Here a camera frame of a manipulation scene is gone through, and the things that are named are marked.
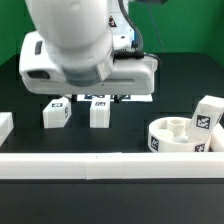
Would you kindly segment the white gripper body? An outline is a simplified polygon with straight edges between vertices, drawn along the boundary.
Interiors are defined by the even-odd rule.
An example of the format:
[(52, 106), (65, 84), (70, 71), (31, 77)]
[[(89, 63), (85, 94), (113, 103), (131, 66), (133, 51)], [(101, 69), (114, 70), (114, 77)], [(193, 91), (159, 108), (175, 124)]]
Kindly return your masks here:
[(154, 92), (155, 59), (120, 59), (109, 76), (100, 80), (96, 74), (82, 80), (67, 75), (49, 58), (43, 39), (37, 32), (25, 36), (19, 73), (26, 88), (47, 95), (149, 95)]

